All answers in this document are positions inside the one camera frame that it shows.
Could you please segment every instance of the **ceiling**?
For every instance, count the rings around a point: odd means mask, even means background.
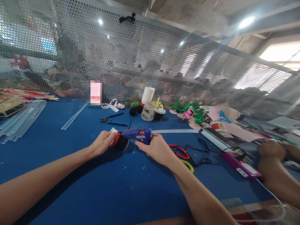
[[[157,19],[246,53],[272,33],[300,27],[299,0],[97,0]],[[254,15],[249,27],[238,24]]]

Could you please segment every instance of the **white cable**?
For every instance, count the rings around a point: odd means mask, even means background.
[[[284,207],[284,205],[282,204],[282,202],[272,193],[269,191],[269,189],[267,189],[257,178],[256,180],[261,184],[261,186],[263,186],[271,195],[273,195],[273,197],[279,202],[279,204],[281,205],[282,208],[282,214],[281,216],[274,218],[274,219],[269,219],[269,220],[236,220],[237,222],[243,222],[243,223],[247,223],[247,222],[275,222],[275,221],[279,221],[282,220],[285,217],[286,209]]]

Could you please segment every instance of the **blue table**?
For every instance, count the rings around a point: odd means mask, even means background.
[[[82,101],[48,102],[40,117],[17,142],[0,145],[0,183],[90,145],[102,130],[113,126],[99,118],[115,114],[111,109],[85,108],[67,130],[66,121],[84,104]],[[129,110],[114,117],[116,123],[129,124]],[[125,127],[114,126],[118,130]],[[145,122],[140,114],[131,128],[187,129],[188,124],[169,112],[163,121]],[[190,144],[203,148],[203,135],[163,134],[168,144]],[[195,161],[204,156],[212,165],[195,169],[196,177],[220,200],[240,198],[243,203],[272,199],[257,182],[245,180],[219,155],[190,150]],[[187,202],[173,174],[147,157],[130,141],[125,152],[109,149],[71,173],[40,200],[17,224],[135,224],[189,213]]]

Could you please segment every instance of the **forearm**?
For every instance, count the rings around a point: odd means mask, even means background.
[[[263,175],[264,185],[279,199],[300,209],[300,184],[274,157],[262,157],[258,171]]]
[[[237,224],[220,201],[181,161],[171,163],[169,169],[175,175],[197,224]]]
[[[93,158],[82,149],[0,185],[0,224],[12,224],[62,179]]]

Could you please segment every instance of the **black pompom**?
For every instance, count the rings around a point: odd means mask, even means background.
[[[137,107],[136,107],[136,109],[137,109],[137,112],[138,112],[138,113],[142,113],[142,111],[143,111],[143,108],[144,108],[144,107],[143,107],[143,106],[141,106],[141,105],[137,106]]]
[[[129,110],[129,114],[130,114],[131,116],[135,116],[136,113],[137,113],[136,108],[131,108],[131,109]]]

